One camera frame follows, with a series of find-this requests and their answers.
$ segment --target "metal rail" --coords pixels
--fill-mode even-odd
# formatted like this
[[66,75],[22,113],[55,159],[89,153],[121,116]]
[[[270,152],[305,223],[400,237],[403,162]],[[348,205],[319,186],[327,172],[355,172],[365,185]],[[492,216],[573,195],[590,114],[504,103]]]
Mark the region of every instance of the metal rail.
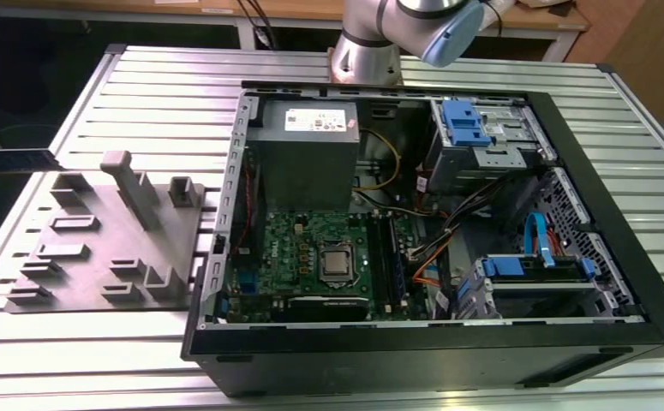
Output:
[[[403,60],[412,86],[550,92],[664,278],[664,133],[619,79],[589,64]],[[181,173],[220,188],[242,79],[328,80],[325,54],[129,47],[103,58],[51,149],[62,164],[99,168],[105,150],[131,150],[154,183]],[[0,409],[149,407],[664,408],[664,359],[643,360],[560,390],[490,390],[341,397],[228,399],[180,357],[184,313],[2,312],[18,267],[54,206],[35,175],[0,229]],[[218,203],[217,193],[205,198]],[[213,212],[202,214],[212,227]],[[209,250],[212,234],[200,234]]]

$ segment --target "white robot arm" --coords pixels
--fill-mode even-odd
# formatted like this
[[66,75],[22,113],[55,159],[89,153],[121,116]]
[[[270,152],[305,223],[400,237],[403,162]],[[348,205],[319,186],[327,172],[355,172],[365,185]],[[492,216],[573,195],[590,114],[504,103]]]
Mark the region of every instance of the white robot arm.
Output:
[[[514,3],[495,0],[491,5],[503,13]],[[428,64],[447,66],[470,47],[483,22],[480,0],[347,0],[343,36],[332,57],[336,80],[396,84],[400,48]]]

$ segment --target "wooden table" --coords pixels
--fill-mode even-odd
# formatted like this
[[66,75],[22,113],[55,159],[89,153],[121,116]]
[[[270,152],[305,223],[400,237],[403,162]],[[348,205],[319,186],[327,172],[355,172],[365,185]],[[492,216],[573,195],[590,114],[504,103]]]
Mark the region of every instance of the wooden table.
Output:
[[[344,0],[260,0],[277,27],[341,29]],[[253,26],[236,0],[162,3],[154,0],[0,0],[0,15],[78,20],[184,22],[238,27],[241,47],[256,49]],[[503,37],[552,41],[543,61],[563,62],[590,23],[577,9],[567,17],[519,4],[503,16]],[[480,36],[498,35],[496,23]]]

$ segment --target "wire bundle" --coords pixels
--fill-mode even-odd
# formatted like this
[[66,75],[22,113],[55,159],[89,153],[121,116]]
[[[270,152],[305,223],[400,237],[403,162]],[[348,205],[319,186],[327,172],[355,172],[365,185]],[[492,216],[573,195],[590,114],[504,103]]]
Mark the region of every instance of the wire bundle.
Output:
[[258,0],[245,0],[246,2],[249,2],[250,7],[256,10],[256,13],[258,14],[258,17],[264,21],[265,30],[253,21],[253,18],[250,17],[249,10],[246,9],[242,0],[236,0],[236,1],[238,2],[238,5],[241,6],[241,9],[242,9],[242,13],[248,17],[248,19],[250,21],[250,25],[253,26],[253,28],[256,30],[256,35],[258,37],[258,40],[261,40],[261,43],[264,43],[264,45],[269,49],[272,49],[273,51],[277,51],[280,49],[280,47],[278,47],[278,39],[276,38],[276,33],[273,32],[272,22],[270,22],[270,20],[268,18],[268,15],[265,14],[264,8],[261,7],[261,3],[258,2]]
[[427,283],[431,285],[440,286],[440,282],[432,278],[424,278],[421,275],[424,274],[425,267],[428,264],[439,257],[442,252],[447,249],[448,244],[452,241],[455,231],[459,228],[462,221],[478,210],[483,207],[488,206],[495,199],[495,196],[507,185],[508,182],[518,179],[522,176],[527,176],[532,174],[534,170],[523,170],[523,171],[512,171],[506,175],[500,176],[496,180],[491,181],[487,185],[484,185],[478,191],[475,191],[467,199],[462,202],[459,207],[456,207],[455,212],[448,216],[447,221],[444,222],[440,230],[440,235],[428,244],[421,245],[413,252],[411,253],[412,257],[416,257],[424,254],[432,248],[436,248],[436,251],[431,254],[424,264],[419,267],[416,274],[413,275],[413,281],[416,283]]

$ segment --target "red cable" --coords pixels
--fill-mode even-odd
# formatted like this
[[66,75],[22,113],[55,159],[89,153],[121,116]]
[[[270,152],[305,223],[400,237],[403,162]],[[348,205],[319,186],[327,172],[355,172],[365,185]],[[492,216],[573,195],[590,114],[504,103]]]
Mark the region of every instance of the red cable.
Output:
[[245,228],[242,229],[241,239],[236,244],[236,248],[233,250],[233,254],[238,253],[238,248],[241,248],[241,244],[245,241],[245,237],[249,234],[250,230],[250,171],[249,166],[244,165],[242,169],[245,170],[245,207],[246,207],[246,218],[245,218]]

